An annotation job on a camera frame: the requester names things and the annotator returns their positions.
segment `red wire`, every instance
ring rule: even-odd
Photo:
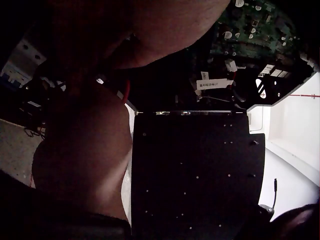
[[[122,102],[123,103],[127,102],[128,97],[129,97],[129,92],[130,92],[130,80],[128,79],[127,82],[126,82],[125,93],[124,93],[123,98],[122,98]]]

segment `white wall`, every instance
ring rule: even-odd
[[[266,149],[265,167],[259,204],[272,207],[274,200],[274,179],[277,178],[277,199],[275,214],[315,203],[319,198],[319,188],[289,163]]]

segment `concrete floor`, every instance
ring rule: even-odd
[[[28,137],[22,127],[0,121],[0,168],[26,185],[30,185],[33,154],[42,141]]]

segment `black metal plate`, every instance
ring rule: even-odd
[[[263,179],[265,136],[248,126],[246,114],[136,116],[135,239],[233,239]]]

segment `electronic component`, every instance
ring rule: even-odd
[[[233,61],[232,59],[225,60],[225,63],[229,72],[235,72],[238,70],[235,61]]]

